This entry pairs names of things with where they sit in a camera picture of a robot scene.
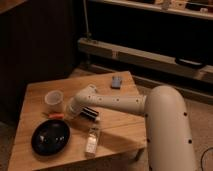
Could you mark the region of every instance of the black bowl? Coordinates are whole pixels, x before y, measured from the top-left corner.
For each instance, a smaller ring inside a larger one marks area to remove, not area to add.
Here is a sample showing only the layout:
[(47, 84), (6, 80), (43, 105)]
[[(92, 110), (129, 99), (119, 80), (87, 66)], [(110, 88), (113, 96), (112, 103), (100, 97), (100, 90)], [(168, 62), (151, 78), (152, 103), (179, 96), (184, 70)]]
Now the black bowl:
[(39, 125), (33, 133), (31, 145), (42, 156), (58, 153), (67, 144), (70, 129), (62, 120), (48, 120)]

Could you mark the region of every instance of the cable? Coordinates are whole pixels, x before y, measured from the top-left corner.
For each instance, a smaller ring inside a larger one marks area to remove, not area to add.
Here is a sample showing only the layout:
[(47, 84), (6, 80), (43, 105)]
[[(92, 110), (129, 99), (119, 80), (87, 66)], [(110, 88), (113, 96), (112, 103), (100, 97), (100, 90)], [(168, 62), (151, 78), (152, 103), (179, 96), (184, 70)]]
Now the cable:
[(207, 149), (203, 152), (203, 154), (202, 154), (202, 156), (201, 156), (201, 159), (200, 159), (200, 167), (201, 167), (201, 170), (202, 170), (202, 171), (204, 171), (204, 169), (203, 169), (203, 158), (204, 158), (205, 154), (206, 154), (208, 151), (210, 151), (210, 150), (213, 150), (213, 147), (207, 148)]

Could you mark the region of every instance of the wooden tabletop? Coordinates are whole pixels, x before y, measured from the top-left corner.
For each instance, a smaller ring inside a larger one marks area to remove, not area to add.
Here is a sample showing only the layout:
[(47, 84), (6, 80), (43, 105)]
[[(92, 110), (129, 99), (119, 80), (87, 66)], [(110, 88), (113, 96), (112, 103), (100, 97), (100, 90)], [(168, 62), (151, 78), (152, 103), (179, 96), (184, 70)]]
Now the wooden tabletop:
[[(113, 75), (122, 76), (120, 90), (110, 88)], [(31, 137), (36, 127), (47, 120), (42, 111), (44, 109), (44, 95), (48, 91), (61, 90), (64, 93), (64, 106), (66, 106), (68, 100), (88, 84), (95, 84), (100, 94), (138, 94), (129, 72), (29, 84), (9, 162), (9, 170), (40, 170), (87, 160), (84, 149), (89, 128), (93, 123), (80, 116), (69, 122), (71, 138), (65, 148), (56, 155), (43, 157), (35, 154), (31, 147)], [(137, 150), (146, 146), (143, 117), (98, 107), (94, 109), (100, 113), (101, 117), (101, 136), (96, 158)]]
[(0, 0), (0, 14), (6, 12), (27, 0)]

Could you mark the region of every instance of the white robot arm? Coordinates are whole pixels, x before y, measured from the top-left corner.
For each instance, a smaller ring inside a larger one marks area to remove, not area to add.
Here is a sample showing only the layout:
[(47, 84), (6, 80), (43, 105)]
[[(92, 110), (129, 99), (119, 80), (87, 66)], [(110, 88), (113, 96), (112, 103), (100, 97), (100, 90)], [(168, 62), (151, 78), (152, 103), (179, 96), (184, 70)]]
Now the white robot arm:
[(154, 88), (146, 97), (106, 96), (95, 85), (69, 102), (72, 117), (85, 106), (99, 106), (145, 116), (149, 166), (152, 171), (196, 171), (196, 158), (183, 97), (170, 86)]

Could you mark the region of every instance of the white cup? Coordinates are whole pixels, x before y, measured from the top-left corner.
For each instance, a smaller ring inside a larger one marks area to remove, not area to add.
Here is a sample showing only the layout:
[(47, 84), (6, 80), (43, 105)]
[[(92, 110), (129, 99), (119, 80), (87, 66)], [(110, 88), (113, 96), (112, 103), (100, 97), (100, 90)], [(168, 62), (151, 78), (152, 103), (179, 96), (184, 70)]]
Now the white cup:
[(44, 97), (45, 113), (63, 112), (63, 93), (59, 90), (48, 92)]

